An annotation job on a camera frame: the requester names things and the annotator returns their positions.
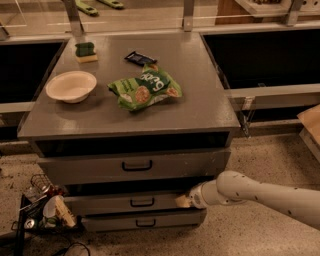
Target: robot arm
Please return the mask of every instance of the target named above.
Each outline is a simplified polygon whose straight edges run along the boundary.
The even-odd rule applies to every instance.
[[[193,187],[177,198],[181,207],[207,208],[255,201],[320,230],[320,191],[273,185],[234,172],[222,172],[216,180]]]

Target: white bowl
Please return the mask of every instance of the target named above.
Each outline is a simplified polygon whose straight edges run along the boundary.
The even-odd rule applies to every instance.
[[[84,71],[71,71],[51,79],[46,86],[47,95],[54,100],[78,103],[86,99],[97,85],[97,79]]]

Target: floor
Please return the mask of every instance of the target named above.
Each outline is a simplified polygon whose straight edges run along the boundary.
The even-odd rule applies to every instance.
[[[268,183],[320,190],[320,164],[299,137],[300,128],[256,128],[251,138],[237,136],[227,169]],[[0,234],[18,218],[20,196],[33,174],[41,173],[37,156],[24,142],[0,144]],[[24,256],[53,255],[71,242],[85,244],[91,255],[313,256],[320,253],[320,232],[254,202],[213,206],[198,228],[64,235],[28,235]],[[12,255],[0,248],[0,255]],[[88,255],[74,246],[66,255]]]

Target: snack bag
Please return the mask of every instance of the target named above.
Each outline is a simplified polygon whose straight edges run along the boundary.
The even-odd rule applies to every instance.
[[[151,106],[168,97],[181,97],[180,86],[155,64],[145,64],[140,78],[120,79],[108,84],[118,104],[129,111]]]

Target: drawer handle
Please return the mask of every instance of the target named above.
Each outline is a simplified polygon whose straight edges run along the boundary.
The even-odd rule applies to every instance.
[[[126,172],[141,172],[148,171],[152,168],[152,160],[149,160],[149,164],[146,167],[138,167],[138,168],[128,168],[125,162],[122,162],[122,170]]]
[[[131,207],[150,207],[154,205],[154,198],[152,198],[151,202],[150,200],[144,200],[144,201],[139,201],[139,200],[130,200],[130,205]]]
[[[156,220],[153,219],[153,220],[150,220],[150,221],[139,221],[139,220],[136,220],[136,226],[138,228],[152,228],[156,225]]]

